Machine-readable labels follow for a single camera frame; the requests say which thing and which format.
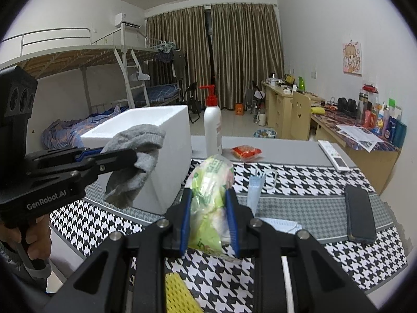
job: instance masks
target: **kettle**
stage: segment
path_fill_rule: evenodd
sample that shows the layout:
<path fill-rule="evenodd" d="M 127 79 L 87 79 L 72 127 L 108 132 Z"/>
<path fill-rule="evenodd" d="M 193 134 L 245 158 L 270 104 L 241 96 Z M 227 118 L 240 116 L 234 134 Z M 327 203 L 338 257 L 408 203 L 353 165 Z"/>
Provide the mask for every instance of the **kettle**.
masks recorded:
<path fill-rule="evenodd" d="M 301 76 L 299 76 L 298 79 L 299 79 L 298 89 L 301 90 L 301 91 L 305 91 L 306 86 L 304 85 L 303 78 Z"/>

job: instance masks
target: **headphones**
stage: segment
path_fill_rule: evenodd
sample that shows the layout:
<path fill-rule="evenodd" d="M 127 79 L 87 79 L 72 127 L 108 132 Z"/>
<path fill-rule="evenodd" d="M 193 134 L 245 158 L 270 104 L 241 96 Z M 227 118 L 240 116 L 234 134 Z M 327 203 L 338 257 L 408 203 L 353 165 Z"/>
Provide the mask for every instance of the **headphones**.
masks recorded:
<path fill-rule="evenodd" d="M 339 98 L 337 100 L 337 110 L 343 113 L 349 112 L 349 113 L 356 114 L 357 112 L 356 100 L 349 99 L 346 101 L 346 98 Z"/>

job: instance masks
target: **green plastic bag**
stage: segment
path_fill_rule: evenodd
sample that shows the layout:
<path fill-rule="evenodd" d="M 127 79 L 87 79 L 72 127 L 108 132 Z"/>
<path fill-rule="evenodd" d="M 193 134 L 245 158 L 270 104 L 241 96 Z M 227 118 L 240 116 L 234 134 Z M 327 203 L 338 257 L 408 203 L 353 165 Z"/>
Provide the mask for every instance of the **green plastic bag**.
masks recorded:
<path fill-rule="evenodd" d="M 188 246 L 227 259 L 222 244 L 230 243 L 226 190 L 234 183 L 233 163 L 221 155 L 207 158 L 187 179 L 193 192 Z"/>

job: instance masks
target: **white styrofoam box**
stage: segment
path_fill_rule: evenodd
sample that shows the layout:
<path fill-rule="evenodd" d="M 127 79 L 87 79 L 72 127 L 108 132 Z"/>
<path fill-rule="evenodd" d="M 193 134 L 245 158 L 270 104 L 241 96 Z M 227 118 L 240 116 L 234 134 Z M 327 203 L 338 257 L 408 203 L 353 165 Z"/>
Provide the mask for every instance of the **white styrofoam box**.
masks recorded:
<path fill-rule="evenodd" d="M 159 126 L 166 135 L 155 170 L 135 198 L 133 207 L 164 214 L 175 200 L 190 167 L 192 149 L 187 106 L 130 109 L 89 130 L 81 140 L 85 147 L 104 147 L 117 133 L 141 124 Z M 109 177 L 110 173 L 99 176 L 104 190 Z"/>

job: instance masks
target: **red pump cap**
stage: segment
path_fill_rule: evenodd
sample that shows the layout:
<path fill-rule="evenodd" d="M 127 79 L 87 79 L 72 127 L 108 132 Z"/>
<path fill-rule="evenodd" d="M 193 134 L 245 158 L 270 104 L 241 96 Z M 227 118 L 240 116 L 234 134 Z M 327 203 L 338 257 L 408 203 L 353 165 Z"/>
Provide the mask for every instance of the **red pump cap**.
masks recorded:
<path fill-rule="evenodd" d="M 206 98 L 206 107 L 216 107 L 217 103 L 217 96 L 214 95 L 214 88 L 215 85 L 208 85 L 208 86 L 201 86 L 200 89 L 208 89 L 208 97 Z"/>

